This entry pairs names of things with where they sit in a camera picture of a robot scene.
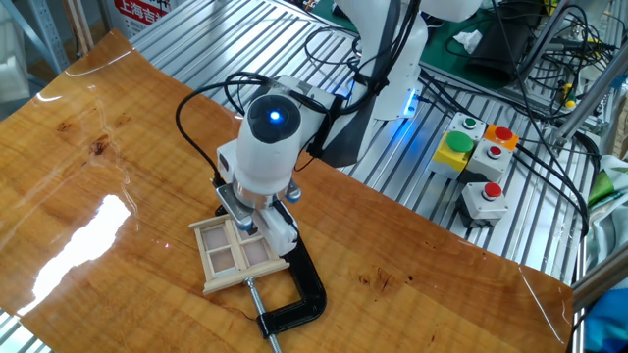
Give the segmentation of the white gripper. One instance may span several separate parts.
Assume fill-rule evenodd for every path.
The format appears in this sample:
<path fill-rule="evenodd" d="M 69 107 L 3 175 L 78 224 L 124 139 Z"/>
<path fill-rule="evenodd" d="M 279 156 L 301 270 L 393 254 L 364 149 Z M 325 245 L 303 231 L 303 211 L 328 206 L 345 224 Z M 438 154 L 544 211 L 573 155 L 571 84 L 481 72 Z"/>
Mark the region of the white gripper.
<path fill-rule="evenodd" d="M 256 210 L 254 223 L 278 256 L 284 256 L 296 247 L 298 226 L 283 202 Z"/>

